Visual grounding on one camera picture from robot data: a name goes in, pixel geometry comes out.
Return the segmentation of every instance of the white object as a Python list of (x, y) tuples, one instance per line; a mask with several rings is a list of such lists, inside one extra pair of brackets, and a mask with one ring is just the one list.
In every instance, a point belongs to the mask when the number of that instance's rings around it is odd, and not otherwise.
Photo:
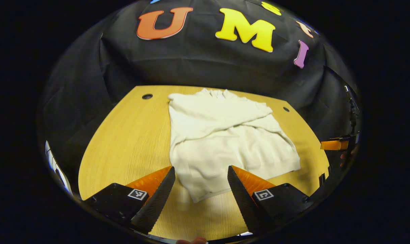
[(205, 88), (168, 98), (170, 162), (194, 203), (230, 190), (230, 165), (263, 179), (300, 169), (295, 145), (265, 103)]

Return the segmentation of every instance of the wooden table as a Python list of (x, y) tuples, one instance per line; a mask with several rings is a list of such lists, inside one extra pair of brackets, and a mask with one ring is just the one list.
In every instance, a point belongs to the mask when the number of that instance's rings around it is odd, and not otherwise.
[[(136, 86), (131, 90), (109, 113), (87, 146), (78, 179), (82, 199), (113, 182), (125, 185), (170, 166), (168, 95), (194, 94), (200, 90), (202, 87), (172, 85)], [(282, 130), (296, 146), (301, 169), (268, 181), (276, 185), (288, 182), (310, 196), (319, 187), (319, 177), (323, 173), (328, 177), (329, 163), (307, 123), (285, 101), (231, 92), (256, 102), (266, 102)], [(145, 94), (153, 97), (142, 99)], [(149, 234), (169, 239), (192, 240), (196, 236), (204, 236), (214, 240), (247, 231), (231, 192), (193, 204), (188, 191), (176, 179)]]

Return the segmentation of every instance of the white sweater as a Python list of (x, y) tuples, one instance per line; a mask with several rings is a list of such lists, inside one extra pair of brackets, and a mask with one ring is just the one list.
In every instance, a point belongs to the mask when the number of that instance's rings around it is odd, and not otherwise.
[(264, 179), (300, 169), (295, 145), (265, 103), (205, 88), (168, 98), (170, 162), (194, 203), (230, 190), (230, 165)]

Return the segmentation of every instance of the orange letter u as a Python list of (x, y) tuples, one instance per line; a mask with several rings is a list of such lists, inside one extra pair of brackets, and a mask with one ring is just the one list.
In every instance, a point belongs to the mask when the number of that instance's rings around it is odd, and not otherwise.
[(140, 23), (137, 27), (137, 36), (143, 40), (154, 40), (171, 37), (182, 29), (184, 26), (187, 13), (193, 11), (193, 8), (182, 7), (170, 10), (173, 13), (172, 23), (166, 29), (155, 29), (154, 25), (157, 17), (164, 13), (164, 11), (154, 11), (143, 14), (139, 17)]

